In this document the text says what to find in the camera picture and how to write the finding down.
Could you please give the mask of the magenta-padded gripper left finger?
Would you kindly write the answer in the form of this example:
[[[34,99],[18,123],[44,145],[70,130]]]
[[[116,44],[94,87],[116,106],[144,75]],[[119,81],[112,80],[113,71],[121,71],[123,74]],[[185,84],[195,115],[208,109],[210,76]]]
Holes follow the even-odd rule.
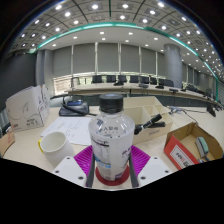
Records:
[[[95,158],[92,147],[88,146],[74,157],[66,156],[52,173],[81,187],[91,188],[94,171]]]

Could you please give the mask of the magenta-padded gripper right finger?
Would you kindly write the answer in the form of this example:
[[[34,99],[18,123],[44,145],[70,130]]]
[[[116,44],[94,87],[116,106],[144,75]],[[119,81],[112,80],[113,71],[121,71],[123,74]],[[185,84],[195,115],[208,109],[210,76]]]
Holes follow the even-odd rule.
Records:
[[[131,147],[129,167],[133,188],[143,187],[172,173],[158,156],[149,156],[136,146]]]

